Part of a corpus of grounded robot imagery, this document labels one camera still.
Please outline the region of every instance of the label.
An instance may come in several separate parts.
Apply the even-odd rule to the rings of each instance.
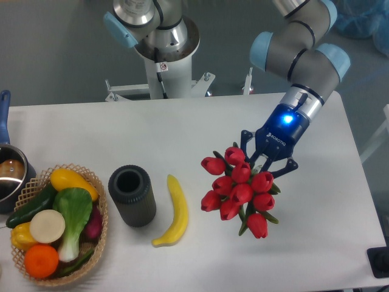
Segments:
[[[123,8],[132,14],[135,15],[144,15],[150,10],[151,1],[150,0],[124,0]]]
[[[157,72],[165,72],[168,70],[169,70],[169,68],[168,68],[167,62],[156,63],[156,71]]]
[[[276,140],[281,145],[286,146],[286,143],[284,141],[282,141],[280,138],[277,138],[276,136],[274,136],[271,132],[269,132],[269,134],[267,134],[266,137],[272,138],[273,140]]]

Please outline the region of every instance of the bok choy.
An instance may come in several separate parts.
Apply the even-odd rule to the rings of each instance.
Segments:
[[[62,262],[71,262],[78,257],[80,234],[92,212],[91,195],[79,187],[64,189],[56,195],[53,209],[65,219],[65,231],[58,255]]]

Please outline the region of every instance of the light blue joint cap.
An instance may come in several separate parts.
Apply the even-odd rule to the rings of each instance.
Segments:
[[[250,49],[250,62],[262,69],[266,70],[267,51],[269,50],[272,32],[261,32],[254,40]]]
[[[122,46],[130,48],[138,43],[131,32],[129,32],[128,29],[126,29],[126,27],[109,12],[104,15],[104,25],[115,40]]]
[[[339,80],[342,81],[343,76],[346,74],[351,64],[347,53],[334,44],[321,44],[316,50],[327,57],[335,67],[335,70],[339,75]]]
[[[335,4],[330,0],[322,0],[322,3],[324,3],[325,6],[327,6],[327,9],[329,12],[329,28],[328,28],[328,30],[330,30],[338,17],[338,10],[336,9]]]

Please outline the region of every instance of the green zucchini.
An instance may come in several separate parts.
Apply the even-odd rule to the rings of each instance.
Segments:
[[[73,273],[74,271],[80,269],[84,263],[86,263],[93,255],[94,249],[91,248],[88,250],[84,255],[82,255],[73,265],[67,266],[60,270],[58,274],[56,275],[58,278],[62,278],[65,276],[68,276],[69,274]]]
[[[13,229],[19,224],[30,222],[38,212],[52,208],[54,198],[57,193],[58,192],[49,182],[46,187],[40,191],[39,194],[37,194],[27,204],[23,205],[20,209],[11,214],[11,216],[8,217],[5,225],[8,228]]]

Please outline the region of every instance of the red tulip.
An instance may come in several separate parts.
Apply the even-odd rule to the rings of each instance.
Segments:
[[[270,172],[260,172],[251,180],[251,187],[256,193],[266,193],[272,188],[273,179]]]
[[[224,158],[227,163],[231,165],[238,165],[239,163],[243,163],[246,156],[244,155],[242,149],[238,147],[229,147],[224,153]]]
[[[235,204],[232,200],[228,199],[223,202],[220,207],[221,220],[230,220],[239,213],[240,206]]]
[[[238,205],[246,204],[253,198],[254,191],[249,184],[238,184],[231,191],[231,200]]]
[[[221,158],[206,157],[201,161],[201,166],[211,175],[221,175],[225,171],[225,163]]]
[[[261,214],[252,214],[247,219],[247,227],[255,238],[267,237],[267,221]]]
[[[255,196],[253,204],[255,209],[258,211],[271,210],[274,207],[274,198],[269,193],[261,193]]]
[[[210,212],[219,209],[221,206],[220,195],[215,191],[210,190],[201,200],[201,210]]]
[[[231,176],[221,176],[213,182],[212,188],[219,195],[229,196],[232,190],[232,183]]]
[[[239,163],[232,170],[231,177],[232,179],[238,183],[245,183],[250,179],[251,176],[251,168],[248,162]]]

